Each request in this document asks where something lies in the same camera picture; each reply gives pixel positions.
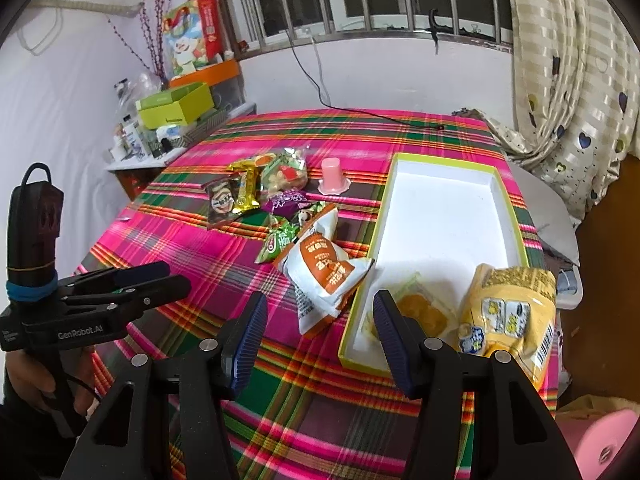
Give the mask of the person's left hand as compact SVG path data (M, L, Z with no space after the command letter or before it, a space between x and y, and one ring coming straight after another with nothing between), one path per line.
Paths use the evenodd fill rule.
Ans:
M84 382L90 390L79 387L75 392L74 409L77 413L85 415L93 404L94 371L92 356L95 346L81 349L73 376ZM40 410L50 412L51 409L44 403L45 396L52 396L55 390L55 381L46 368L36 360L28 356L23 350L8 352L6 354L6 372L17 395L28 404Z

